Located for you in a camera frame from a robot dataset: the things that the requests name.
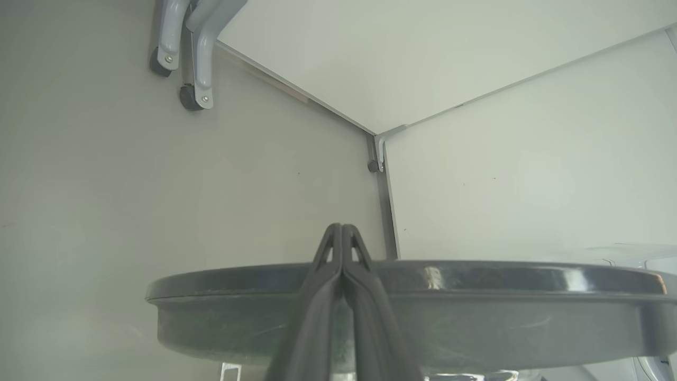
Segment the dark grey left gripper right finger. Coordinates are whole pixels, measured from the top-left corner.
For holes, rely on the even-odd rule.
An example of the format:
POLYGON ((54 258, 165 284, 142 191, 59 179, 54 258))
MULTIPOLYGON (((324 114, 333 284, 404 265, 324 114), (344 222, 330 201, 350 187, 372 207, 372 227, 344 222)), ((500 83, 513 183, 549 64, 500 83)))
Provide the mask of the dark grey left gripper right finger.
POLYGON ((343 289, 353 311, 358 380, 423 380, 357 227, 343 226, 343 289))

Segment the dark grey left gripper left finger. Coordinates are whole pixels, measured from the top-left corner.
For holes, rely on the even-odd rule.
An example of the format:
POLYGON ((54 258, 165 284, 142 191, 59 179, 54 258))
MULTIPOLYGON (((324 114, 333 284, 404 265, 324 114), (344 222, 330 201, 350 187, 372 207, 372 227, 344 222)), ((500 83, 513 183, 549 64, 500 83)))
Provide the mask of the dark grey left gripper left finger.
POLYGON ((334 223, 324 232, 264 379, 331 379, 332 319, 342 267, 342 226, 334 223))

